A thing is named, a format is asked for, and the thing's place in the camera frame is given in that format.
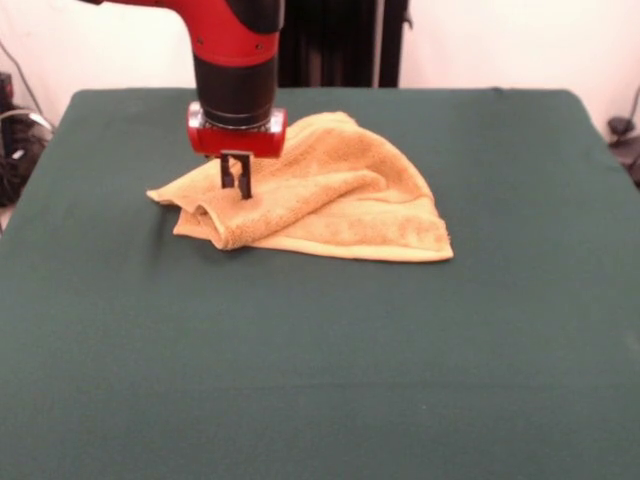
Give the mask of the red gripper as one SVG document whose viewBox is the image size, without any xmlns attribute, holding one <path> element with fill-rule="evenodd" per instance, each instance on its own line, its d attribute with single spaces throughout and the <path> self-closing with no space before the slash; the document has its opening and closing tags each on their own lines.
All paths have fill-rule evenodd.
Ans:
<svg viewBox="0 0 640 480">
<path fill-rule="evenodd" d="M 230 155 L 224 152 L 245 152 L 259 158 L 276 158 L 284 148 L 288 126 L 287 111 L 274 108 L 265 125 L 257 129 L 230 129 L 210 124 L 199 102 L 191 102 L 187 109 L 187 134 L 195 153 L 220 157 L 221 186 L 234 187 Z M 252 198 L 251 156 L 238 155 L 241 165 L 238 186 L 243 200 Z"/>
</svg>

